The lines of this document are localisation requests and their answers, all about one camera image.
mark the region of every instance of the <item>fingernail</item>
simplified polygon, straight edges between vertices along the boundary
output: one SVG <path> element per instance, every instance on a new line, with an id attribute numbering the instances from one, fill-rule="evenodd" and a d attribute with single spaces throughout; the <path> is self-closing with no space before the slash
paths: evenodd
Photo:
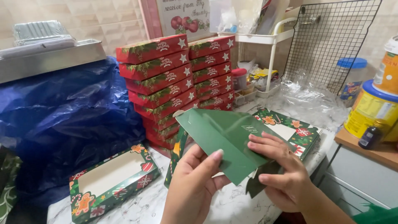
<path id="1" fill-rule="evenodd" d="M 219 149 L 215 152 L 213 152 L 210 157 L 216 161 L 221 160 L 222 156 L 224 155 L 224 151 L 222 149 Z"/>
<path id="2" fill-rule="evenodd" d="M 266 182 L 266 181 L 268 181 L 268 176 L 267 176 L 267 175 L 264 175 L 264 174 L 260 174 L 260 176 L 258 176 L 258 180 L 259 180 L 261 183 Z"/>

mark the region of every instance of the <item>orange label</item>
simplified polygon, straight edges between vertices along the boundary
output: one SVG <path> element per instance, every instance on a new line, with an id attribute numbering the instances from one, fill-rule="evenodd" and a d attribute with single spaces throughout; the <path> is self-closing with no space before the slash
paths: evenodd
<path id="1" fill-rule="evenodd" d="M 398 55 L 390 52 L 385 54 L 373 86 L 378 90 L 398 95 Z"/>

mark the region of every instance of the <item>yellow can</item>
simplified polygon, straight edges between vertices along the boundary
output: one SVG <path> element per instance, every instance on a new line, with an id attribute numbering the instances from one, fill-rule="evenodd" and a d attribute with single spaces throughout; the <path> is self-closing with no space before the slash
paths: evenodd
<path id="1" fill-rule="evenodd" d="M 398 119 L 398 97 L 376 90 L 372 82 L 373 80 L 364 82 L 363 89 L 344 122 L 347 131 L 357 138 L 361 138 L 376 119 L 385 120 L 387 130 L 390 130 Z"/>
<path id="2" fill-rule="evenodd" d="M 387 95 L 398 96 L 398 36 L 384 46 L 386 54 L 373 80 L 373 87 Z"/>

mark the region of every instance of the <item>clear plastic wrap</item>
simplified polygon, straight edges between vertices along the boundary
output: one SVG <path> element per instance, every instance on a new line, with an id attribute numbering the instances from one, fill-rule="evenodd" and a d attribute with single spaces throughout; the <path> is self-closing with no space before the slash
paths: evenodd
<path id="1" fill-rule="evenodd" d="M 271 110 L 288 110 L 295 118 L 335 132 L 348 115 L 343 101 L 327 88 L 311 80 L 305 70 L 292 81 L 285 80 L 269 103 Z"/>
<path id="2" fill-rule="evenodd" d="M 72 38 L 62 24 L 56 20 L 15 24 L 13 26 L 14 44 L 22 46 L 46 40 Z"/>

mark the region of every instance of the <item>stack of red boxes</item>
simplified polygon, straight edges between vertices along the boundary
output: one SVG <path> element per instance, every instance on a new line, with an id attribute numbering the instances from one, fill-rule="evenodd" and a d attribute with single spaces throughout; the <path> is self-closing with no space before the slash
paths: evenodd
<path id="1" fill-rule="evenodd" d="M 213 37 L 189 43 L 189 59 L 199 108 L 232 110 L 234 101 L 230 49 L 235 36 Z"/>
<path id="2" fill-rule="evenodd" d="M 173 149 L 179 124 L 173 113 L 199 106 L 186 34 L 116 48 L 129 100 L 141 114 L 151 144 Z"/>

